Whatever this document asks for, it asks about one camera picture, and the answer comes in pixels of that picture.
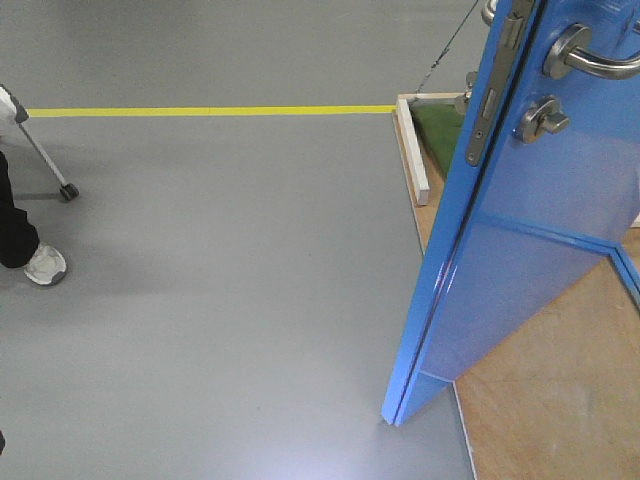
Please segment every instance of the green mat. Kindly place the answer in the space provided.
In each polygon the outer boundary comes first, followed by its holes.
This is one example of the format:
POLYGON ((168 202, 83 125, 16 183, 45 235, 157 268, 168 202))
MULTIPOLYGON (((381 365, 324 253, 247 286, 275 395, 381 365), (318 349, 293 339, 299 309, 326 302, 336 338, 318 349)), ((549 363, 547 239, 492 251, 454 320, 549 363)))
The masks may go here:
POLYGON ((442 176, 447 178, 464 115, 456 112, 453 105, 420 104, 418 101, 411 105, 411 116, 418 137, 440 168, 442 176))

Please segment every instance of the white wooden strip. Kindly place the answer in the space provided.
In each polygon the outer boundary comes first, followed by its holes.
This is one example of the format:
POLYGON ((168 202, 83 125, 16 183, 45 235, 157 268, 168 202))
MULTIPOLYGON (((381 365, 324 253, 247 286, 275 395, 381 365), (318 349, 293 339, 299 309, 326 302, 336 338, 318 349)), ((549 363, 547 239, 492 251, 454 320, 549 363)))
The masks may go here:
POLYGON ((420 100, 422 103, 439 103, 453 105, 459 93, 420 93, 398 95, 396 115, 400 130, 401 141, 406 153, 406 162, 409 166, 411 184, 417 206, 427 205, 429 201, 429 178, 422 160, 422 152, 416 130, 411 119, 409 101, 420 100))
POLYGON ((420 151, 420 145, 418 145, 418 138, 416 137, 409 104, 406 99, 398 98, 397 114, 402 143, 404 143, 404 148, 407 152, 407 164, 411 172, 411 183, 413 184, 416 203, 419 206, 426 205, 429 201, 429 180, 422 162, 422 152, 420 151))

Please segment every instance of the gray floor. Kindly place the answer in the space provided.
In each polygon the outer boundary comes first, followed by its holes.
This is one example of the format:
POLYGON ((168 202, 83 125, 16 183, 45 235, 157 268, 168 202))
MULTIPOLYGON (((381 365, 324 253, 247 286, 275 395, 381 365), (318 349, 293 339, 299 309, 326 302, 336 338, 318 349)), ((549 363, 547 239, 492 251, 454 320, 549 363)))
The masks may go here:
MULTIPOLYGON (((3 4, 3 81, 34 107, 392 103, 468 7, 112 3, 3 4)), ((451 392, 379 416, 420 261, 389 115, 29 122, 81 197, 5 139, 72 269, 0 271, 2 478, 471 478, 451 392)))
MULTIPOLYGON (((395 103, 472 0, 0 3, 2 82, 34 107, 395 103)), ((429 91, 480 60, 479 11, 429 91)))

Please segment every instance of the blue door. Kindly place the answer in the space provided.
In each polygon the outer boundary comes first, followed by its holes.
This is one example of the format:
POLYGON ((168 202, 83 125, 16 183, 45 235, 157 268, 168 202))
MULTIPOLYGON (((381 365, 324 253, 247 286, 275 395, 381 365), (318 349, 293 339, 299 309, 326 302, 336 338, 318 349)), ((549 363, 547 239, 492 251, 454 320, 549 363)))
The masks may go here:
POLYGON ((640 211, 640 1, 500 0, 383 417, 400 425, 610 257, 640 211))

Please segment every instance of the yellow tape line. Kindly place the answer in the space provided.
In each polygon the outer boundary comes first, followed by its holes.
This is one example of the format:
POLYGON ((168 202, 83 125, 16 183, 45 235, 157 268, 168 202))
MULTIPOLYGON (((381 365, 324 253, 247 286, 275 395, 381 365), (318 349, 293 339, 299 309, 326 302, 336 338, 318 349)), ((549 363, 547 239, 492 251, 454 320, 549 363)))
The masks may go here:
POLYGON ((242 117, 257 115, 346 115, 390 113, 395 105, 283 107, 30 108, 34 118, 51 117, 242 117))

